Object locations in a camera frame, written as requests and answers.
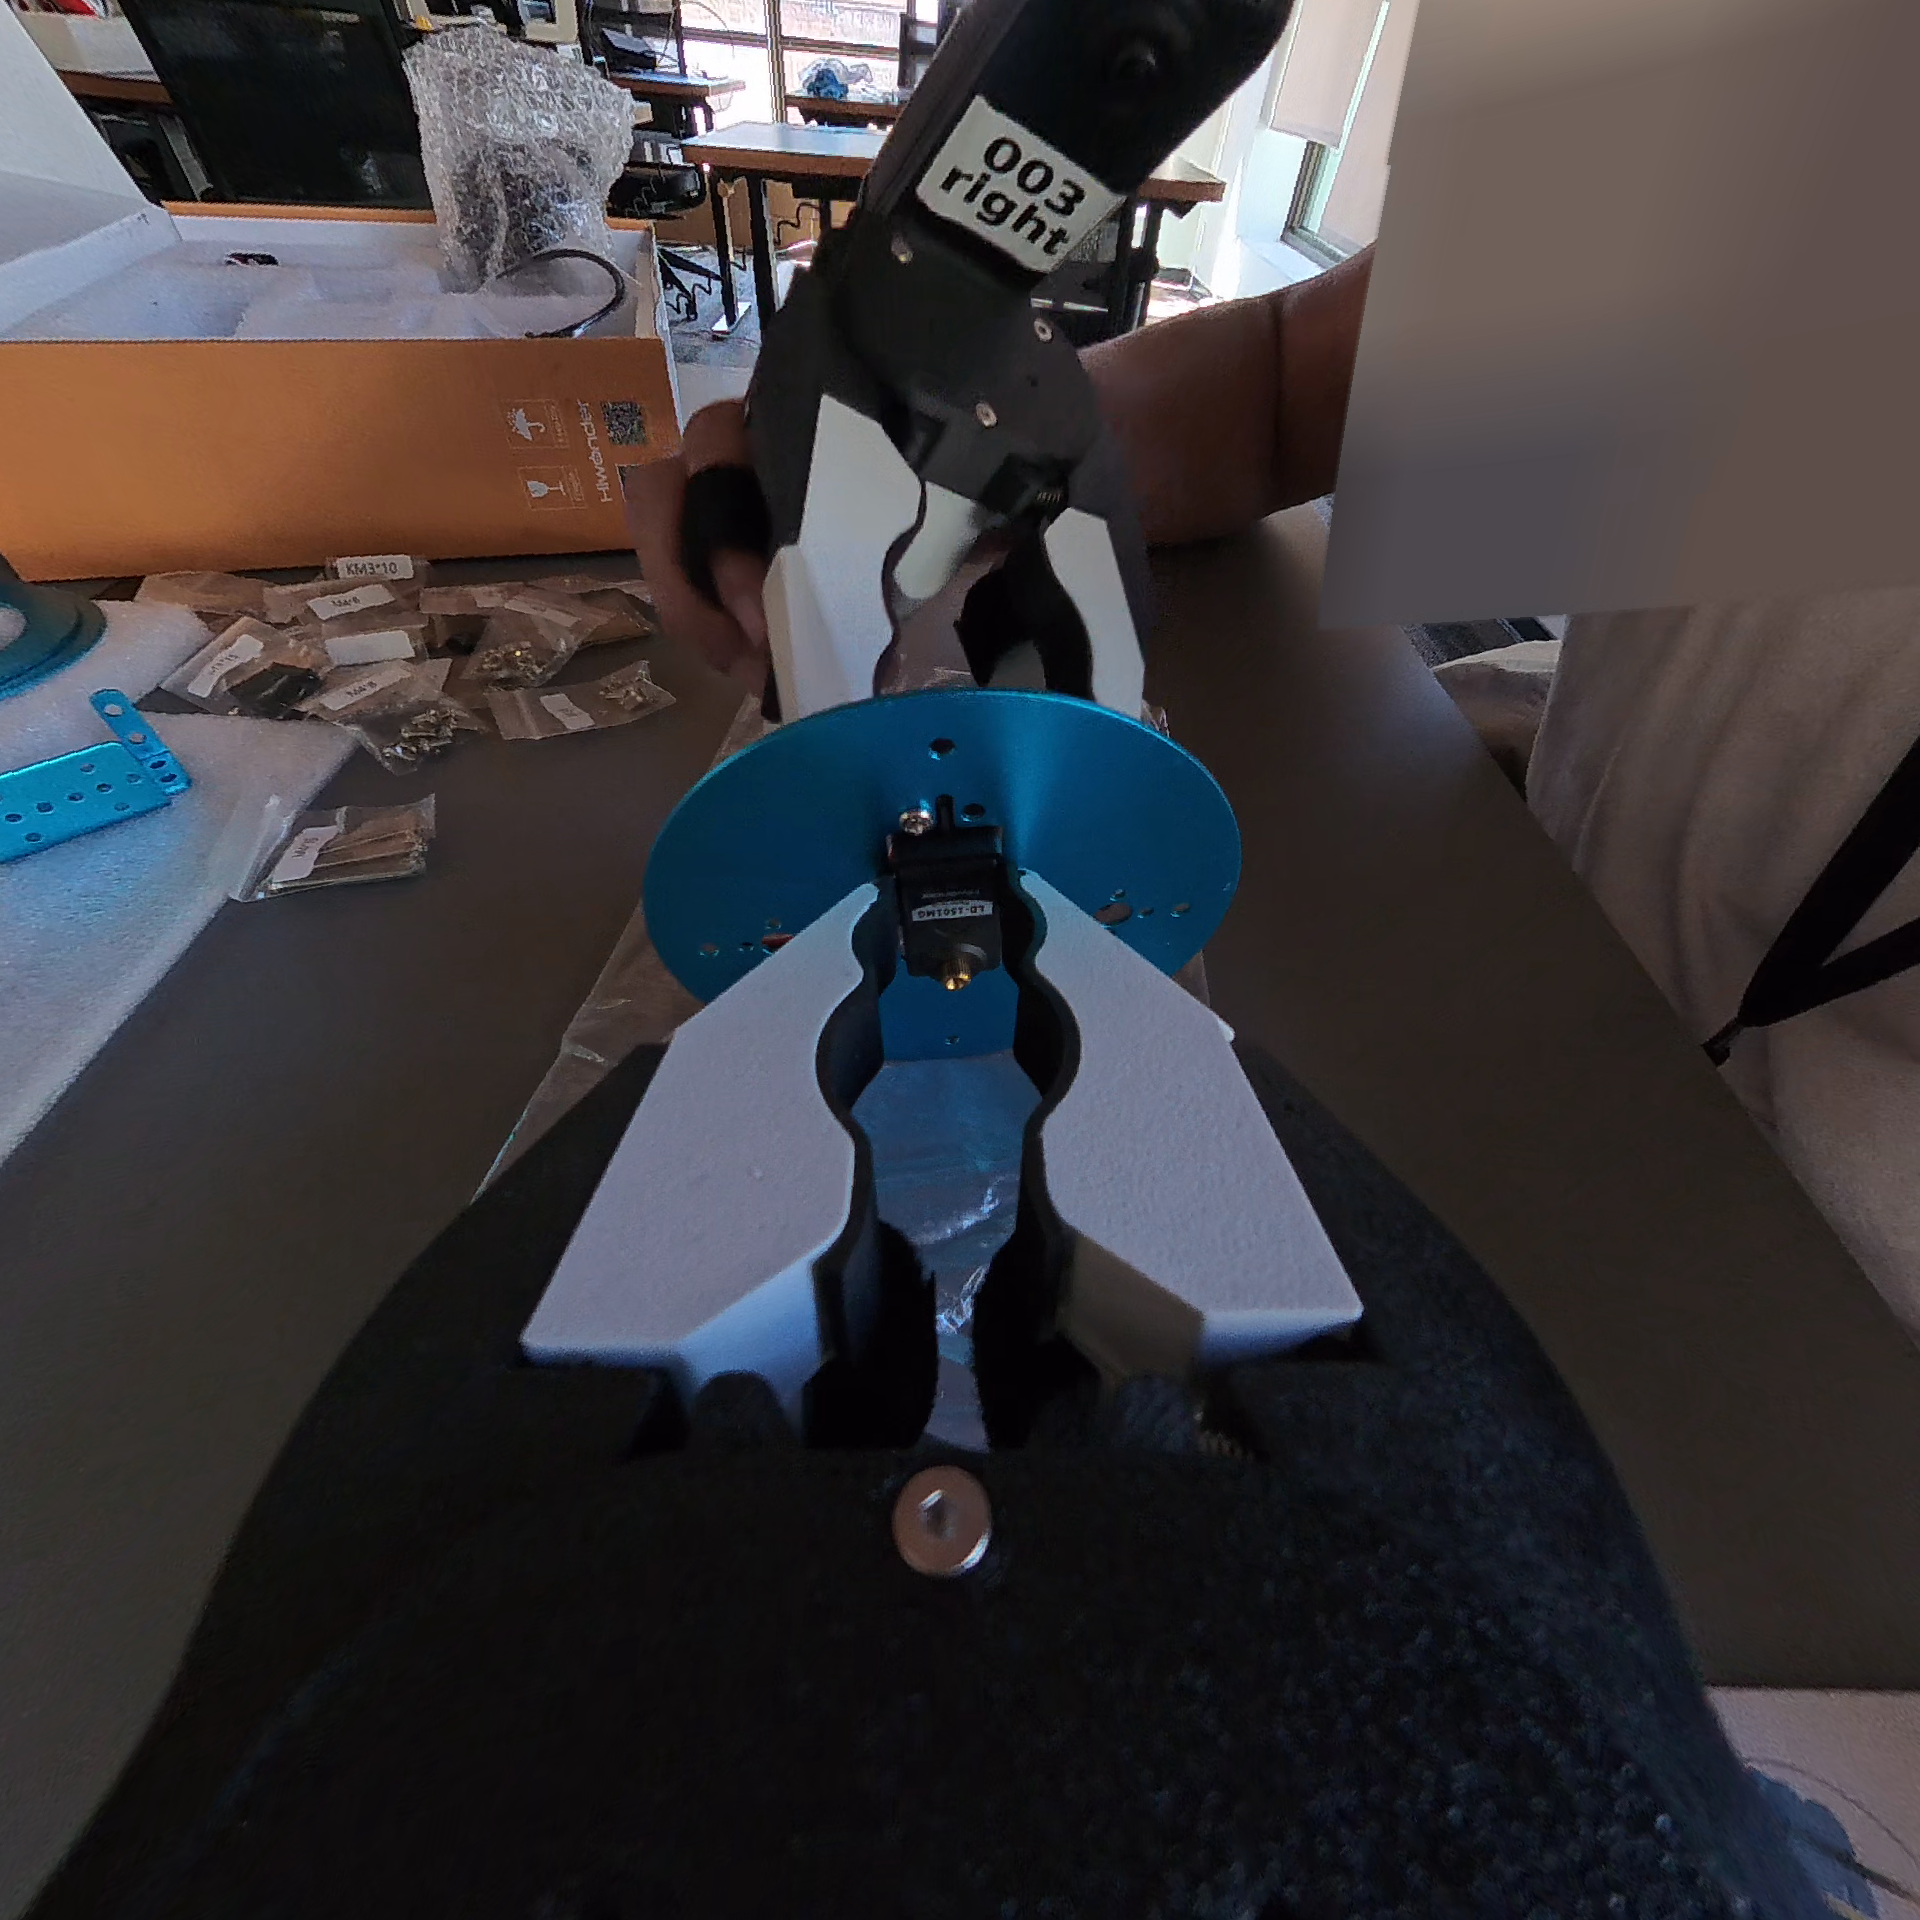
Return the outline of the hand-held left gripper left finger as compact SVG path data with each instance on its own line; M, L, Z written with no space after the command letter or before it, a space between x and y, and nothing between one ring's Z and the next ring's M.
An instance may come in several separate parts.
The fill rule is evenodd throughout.
M530 1360L813 1373L880 1322L872 1148L893 909L872 883L686 1020L523 1328Z

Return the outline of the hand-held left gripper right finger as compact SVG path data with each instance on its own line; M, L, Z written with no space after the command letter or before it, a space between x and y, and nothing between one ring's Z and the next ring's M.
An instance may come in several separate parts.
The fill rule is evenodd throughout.
M1026 876L1039 983L1077 1065L1039 1119L1042 1186L1069 1228L1073 1345L1300 1345L1360 1299L1259 1099L1233 1030L1047 879Z

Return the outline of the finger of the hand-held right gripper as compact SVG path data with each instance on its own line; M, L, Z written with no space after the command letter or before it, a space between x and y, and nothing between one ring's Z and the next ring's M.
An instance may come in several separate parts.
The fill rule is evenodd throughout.
M862 703L893 643L884 563L916 528L922 483L867 413L822 398L800 530L764 578L779 719Z
M1042 530L1023 530L963 600L974 683L1142 700L1137 585L1102 516L1062 512Z

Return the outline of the blue round metal plate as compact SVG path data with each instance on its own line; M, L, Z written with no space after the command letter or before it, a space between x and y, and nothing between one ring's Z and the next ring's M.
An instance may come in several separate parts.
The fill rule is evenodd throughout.
M1107 946L1173 973L1236 892L1239 833L1186 749L1113 708L1044 692L934 688L800 716L743 749L670 812L644 866L644 923L686 992L677 1065L743 1065L784 988L769 936L884 876L899 818L953 802L1000 830L1003 859L1086 916L1129 905Z

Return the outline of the black servo motor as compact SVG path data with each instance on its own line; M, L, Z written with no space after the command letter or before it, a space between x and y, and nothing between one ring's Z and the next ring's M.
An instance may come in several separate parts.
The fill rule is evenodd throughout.
M884 836L884 872L893 876L904 972L953 995L1003 960L1003 842L976 802L957 808L952 795L939 795L929 808L934 830L904 836L893 829Z

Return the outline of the dark grey desk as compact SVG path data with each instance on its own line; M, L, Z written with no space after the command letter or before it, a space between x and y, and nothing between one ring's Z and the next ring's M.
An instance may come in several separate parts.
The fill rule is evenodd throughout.
M1486 1262L1717 1682L1916 1685L1916 1349L1312 508L1157 555L1149 693L1242 825L1206 972ZM2 1712L114 1742L322 1372L487 1170L733 693L464 738L416 879L224 905L2 1169Z

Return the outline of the person's right hand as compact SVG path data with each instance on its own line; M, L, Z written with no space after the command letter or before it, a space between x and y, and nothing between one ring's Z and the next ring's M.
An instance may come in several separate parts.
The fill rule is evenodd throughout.
M714 672L750 693L763 693L772 639L763 615L764 539L716 545L707 556L716 598L704 598L682 568L682 496L704 469L743 469L753 480L753 450L743 400L714 400L682 428L682 448L667 460L622 469L622 512L660 623L670 638L694 643Z

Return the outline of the clear plastic bag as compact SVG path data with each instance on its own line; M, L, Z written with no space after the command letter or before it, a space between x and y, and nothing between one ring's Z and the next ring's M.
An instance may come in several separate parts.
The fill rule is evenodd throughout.
M904 972L893 876L873 879L880 896L893 909L893 969L876 992L880 1065L856 1092L850 1123L872 1152L882 1253L876 1336L860 1363L829 1360L813 1373L753 1373L813 1436L824 1436L834 1426L832 1395L839 1379L849 1379L856 1406L850 1415L856 1442L862 1442L862 1430L893 1426L909 1439L922 1430L926 1415L936 1406L936 1352L957 1352L957 1332L967 1322L972 1293L986 1276L986 1262L1014 1226L1017 1126L1037 1108L1039 1093L1017 1092L1012 1055L1017 978L1012 969L1019 936L1004 930L1004 900L1019 876L1030 873L1017 873L1003 859L997 895L1003 960L953 995L936 980ZM530 1363L614 1366L593 1360ZM716 1378L670 1373L660 1366L619 1369L667 1373L682 1402L692 1402Z

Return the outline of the pile of clear hardware bags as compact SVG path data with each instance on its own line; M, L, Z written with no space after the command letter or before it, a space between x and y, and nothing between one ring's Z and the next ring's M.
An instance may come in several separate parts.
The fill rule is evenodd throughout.
M306 583L167 570L146 578L139 600L206 623L206 643L160 688L214 716L223 743L287 758L274 772L247 765L256 792L230 820L234 900L420 873L434 800L309 806L347 749L410 778L483 735L593 738L674 706L649 660L604 660L657 638L642 583L457 585L420 556L386 555L330 559Z

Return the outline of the bubble wrap bundle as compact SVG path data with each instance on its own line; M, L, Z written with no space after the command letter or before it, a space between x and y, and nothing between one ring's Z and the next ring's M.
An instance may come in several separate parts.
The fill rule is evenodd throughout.
M612 259L604 199L633 139L622 89L474 22L420 38L402 72L453 290L550 252Z

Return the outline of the orange cardboard box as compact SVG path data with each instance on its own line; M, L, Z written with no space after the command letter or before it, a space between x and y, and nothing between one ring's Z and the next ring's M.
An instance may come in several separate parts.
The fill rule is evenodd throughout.
M679 446L653 230L452 295L429 212L146 199L2 6L2 555L30 579L629 543Z

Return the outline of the white foam sheet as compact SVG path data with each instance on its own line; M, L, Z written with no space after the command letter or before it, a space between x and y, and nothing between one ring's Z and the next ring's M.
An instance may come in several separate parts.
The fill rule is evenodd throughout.
M104 743L96 688L146 698L206 646L180 606L102 602L104 635L56 676L2 700L2 772ZM156 719L186 796L2 866L2 1153L104 1045L250 868L264 802L303 812L352 755L326 722Z

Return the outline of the black office chair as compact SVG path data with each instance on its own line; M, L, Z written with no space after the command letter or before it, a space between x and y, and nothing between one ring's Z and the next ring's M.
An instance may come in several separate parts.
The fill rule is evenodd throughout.
M430 203L392 3L124 3L220 203Z

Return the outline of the white instruction sheet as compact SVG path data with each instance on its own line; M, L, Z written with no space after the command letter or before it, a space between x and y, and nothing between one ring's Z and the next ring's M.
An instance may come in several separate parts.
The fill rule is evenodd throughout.
M1836 1916L1916 1913L1916 1695L1712 1689Z

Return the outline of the blue metal U bracket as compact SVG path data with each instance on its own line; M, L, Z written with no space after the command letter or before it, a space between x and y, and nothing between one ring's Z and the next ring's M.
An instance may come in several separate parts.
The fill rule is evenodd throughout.
M2 775L2 862L162 812L192 788L189 772L127 693L100 688L89 706L112 743Z

